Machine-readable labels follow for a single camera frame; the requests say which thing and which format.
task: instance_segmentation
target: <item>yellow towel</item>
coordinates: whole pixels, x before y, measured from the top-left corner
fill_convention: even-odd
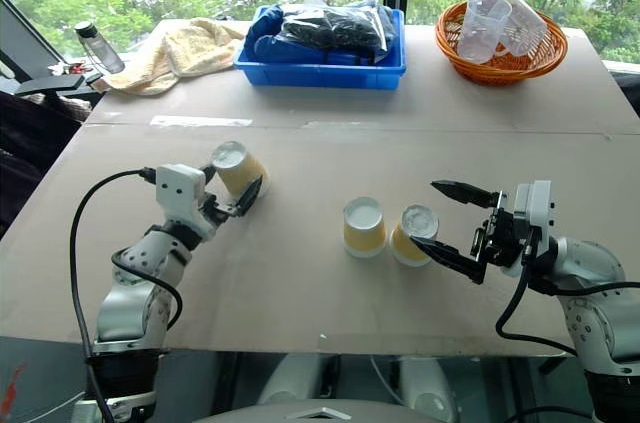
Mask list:
[[[236,26],[209,18],[161,22],[134,60],[104,81],[126,93],[157,95],[183,76],[228,68],[244,38]]]

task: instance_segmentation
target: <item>bottle cap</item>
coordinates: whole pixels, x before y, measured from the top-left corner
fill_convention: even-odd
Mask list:
[[[78,36],[83,38],[93,38],[98,34],[98,30],[90,21],[81,21],[74,27],[74,29]]]

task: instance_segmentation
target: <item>black chair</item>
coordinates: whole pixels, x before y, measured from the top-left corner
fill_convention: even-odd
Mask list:
[[[80,126],[63,111],[0,92],[0,237]]]

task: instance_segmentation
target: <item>paper cup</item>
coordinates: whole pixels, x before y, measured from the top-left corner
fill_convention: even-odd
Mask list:
[[[380,203],[366,196],[347,203],[344,207],[344,247],[351,256],[376,256],[384,249],[386,238]]]
[[[409,239],[409,236],[436,238],[438,235],[438,214],[422,205],[411,205],[402,212],[402,218],[389,237],[389,247],[396,260],[414,268],[431,261]]]
[[[256,178],[262,176],[262,186],[258,197],[269,189],[266,170],[242,143],[227,141],[213,152],[212,163],[220,175],[224,186],[235,200],[240,198]]]

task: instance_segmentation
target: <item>orange basket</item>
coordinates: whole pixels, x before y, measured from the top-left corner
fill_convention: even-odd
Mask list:
[[[440,15],[436,24],[436,41],[456,71],[476,83],[510,85],[525,78],[542,76],[558,66],[567,55],[567,37],[551,18],[538,11],[547,23],[547,33],[535,52],[524,56],[513,56],[511,53],[494,56],[482,65],[465,60],[458,56],[456,48],[466,10],[467,2],[463,1],[450,6]],[[502,44],[498,45],[498,50],[503,48]]]

